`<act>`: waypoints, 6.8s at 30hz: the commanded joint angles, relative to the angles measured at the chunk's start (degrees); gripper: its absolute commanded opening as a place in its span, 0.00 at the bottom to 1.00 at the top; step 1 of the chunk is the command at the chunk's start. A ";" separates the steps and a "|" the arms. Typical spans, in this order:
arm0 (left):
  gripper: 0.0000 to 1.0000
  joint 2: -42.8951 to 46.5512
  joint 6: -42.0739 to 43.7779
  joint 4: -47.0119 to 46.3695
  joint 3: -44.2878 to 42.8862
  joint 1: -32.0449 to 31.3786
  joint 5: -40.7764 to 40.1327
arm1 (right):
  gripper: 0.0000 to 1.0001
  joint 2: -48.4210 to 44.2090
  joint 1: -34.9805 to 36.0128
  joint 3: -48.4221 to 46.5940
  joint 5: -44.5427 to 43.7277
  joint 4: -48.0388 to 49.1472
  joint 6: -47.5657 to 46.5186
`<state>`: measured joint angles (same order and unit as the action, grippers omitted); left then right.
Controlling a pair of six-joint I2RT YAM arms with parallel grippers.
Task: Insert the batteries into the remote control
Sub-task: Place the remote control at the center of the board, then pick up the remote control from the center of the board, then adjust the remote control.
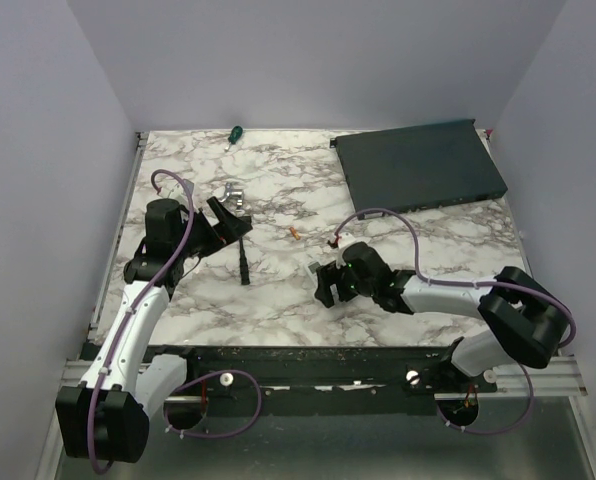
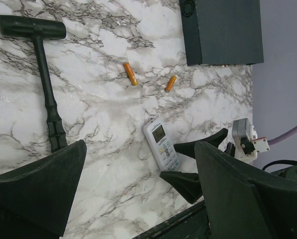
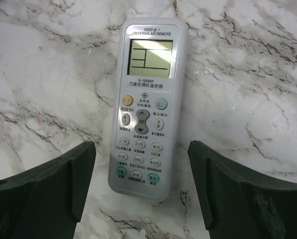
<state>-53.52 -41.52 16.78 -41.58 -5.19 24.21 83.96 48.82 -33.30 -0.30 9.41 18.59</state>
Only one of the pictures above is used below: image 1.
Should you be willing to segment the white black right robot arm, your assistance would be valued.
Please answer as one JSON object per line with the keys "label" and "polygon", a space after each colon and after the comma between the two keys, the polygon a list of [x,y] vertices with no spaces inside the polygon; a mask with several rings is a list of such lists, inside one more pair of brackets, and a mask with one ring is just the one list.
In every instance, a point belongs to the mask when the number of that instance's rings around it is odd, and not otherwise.
{"label": "white black right robot arm", "polygon": [[339,246],[332,262],[313,262],[308,271],[315,298],[327,308],[366,297],[389,313],[484,321],[487,331],[455,340],[438,367],[440,384],[452,392],[501,365],[544,369],[576,332],[568,308],[517,267],[472,282],[431,279],[416,270],[393,270],[367,243],[351,241]]}

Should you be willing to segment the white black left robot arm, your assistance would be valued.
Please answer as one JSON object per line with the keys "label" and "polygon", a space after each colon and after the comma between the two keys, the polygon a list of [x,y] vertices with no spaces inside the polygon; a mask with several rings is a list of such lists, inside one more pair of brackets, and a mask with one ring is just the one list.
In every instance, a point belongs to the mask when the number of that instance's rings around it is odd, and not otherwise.
{"label": "white black left robot arm", "polygon": [[135,463],[142,456],[150,421],[173,391],[192,393],[198,368],[164,354],[142,365],[161,315],[184,274],[188,258],[204,259],[237,242],[250,221],[217,198],[208,205],[217,222],[175,199],[150,202],[145,235],[124,267],[121,304],[103,346],[75,386],[60,389],[55,409],[65,452],[72,458]]}

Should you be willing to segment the white remote control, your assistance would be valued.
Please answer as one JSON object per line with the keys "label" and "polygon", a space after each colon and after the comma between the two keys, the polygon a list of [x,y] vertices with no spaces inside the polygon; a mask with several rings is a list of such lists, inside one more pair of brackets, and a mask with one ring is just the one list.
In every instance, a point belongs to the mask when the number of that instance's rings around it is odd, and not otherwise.
{"label": "white remote control", "polygon": [[317,283],[317,271],[321,267],[321,264],[318,261],[310,261],[306,264],[306,272],[308,277],[314,282]]}

